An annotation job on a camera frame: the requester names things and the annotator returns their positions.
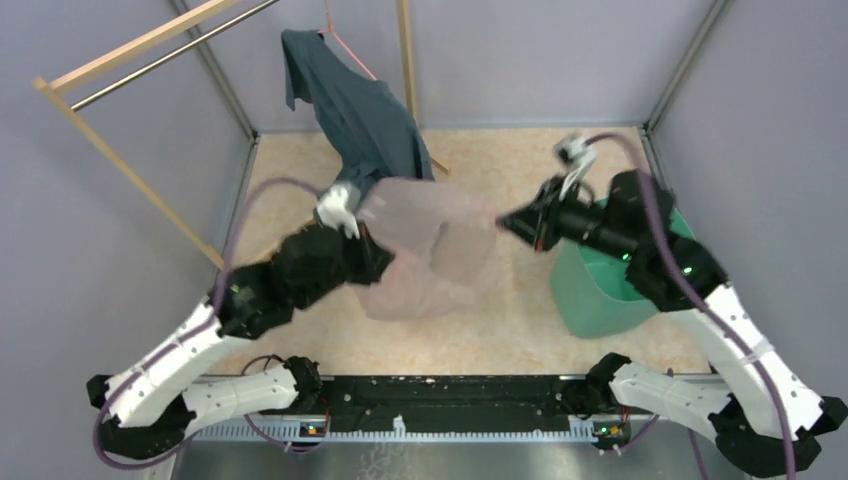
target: wooden beam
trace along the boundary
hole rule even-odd
[[[395,0],[400,36],[400,58],[403,64],[403,83],[406,87],[406,109],[418,122],[418,88],[415,85],[415,61],[412,54],[412,21],[409,17],[409,0]],[[433,165],[445,175],[450,175],[450,167],[431,158]]]
[[[135,171],[127,165],[127,162],[124,161],[123,158],[112,148],[111,145],[106,143],[106,140],[103,139],[95,130],[92,128],[86,121],[83,119],[78,113],[71,110],[70,105],[65,103],[65,100],[59,95],[59,93],[54,90],[49,83],[47,83],[43,78],[36,78],[32,81],[33,86],[35,86],[36,90],[41,92],[47,100],[56,107],[65,118],[71,122],[71,125],[76,127],[83,136],[103,154],[110,162],[112,162],[121,173],[124,174],[127,179],[132,182],[133,185],[138,188],[141,193],[144,194],[152,203],[159,209],[166,217],[168,217],[180,231],[194,243],[200,251],[206,255],[212,263],[215,264],[218,269],[222,269],[224,267],[224,261],[221,258],[221,255],[218,254],[218,251],[215,250],[211,245],[204,243],[197,234],[189,228],[188,225],[174,212],[174,210],[162,200],[156,192],[153,191]]]
[[[155,28],[144,35],[92,60],[76,70],[50,82],[50,88],[59,96],[79,88],[95,78],[109,72],[142,53],[161,45],[191,27],[204,22],[241,0],[209,0],[179,17]]]

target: green bin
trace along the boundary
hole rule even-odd
[[[671,229],[693,238],[672,211]],[[657,313],[654,304],[625,280],[627,262],[572,242],[557,257],[551,288],[565,326],[579,338],[598,338],[636,328]]]

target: marble pattern tabletop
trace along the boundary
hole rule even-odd
[[[452,168],[450,182],[483,196],[499,211],[531,200],[541,182],[561,172],[552,147],[568,128],[433,130],[431,154]],[[610,129],[582,129],[591,135]],[[636,129],[619,128],[639,144]],[[615,173],[629,168],[613,143],[598,144],[587,181],[604,195]],[[341,162],[321,133],[263,135],[250,186],[277,175],[329,185]],[[236,249],[236,264],[267,257],[280,239],[311,218],[315,199],[277,187],[257,202]],[[328,375],[509,375],[585,373],[615,351],[665,371],[705,373],[706,357],[662,314],[628,332],[593,340],[574,337],[554,304],[550,275],[557,250],[537,254],[509,235],[497,241],[498,287],[478,305],[440,318],[380,321],[367,318],[349,287],[342,287],[292,323],[268,332],[209,373],[234,374],[257,355],[302,355]]]

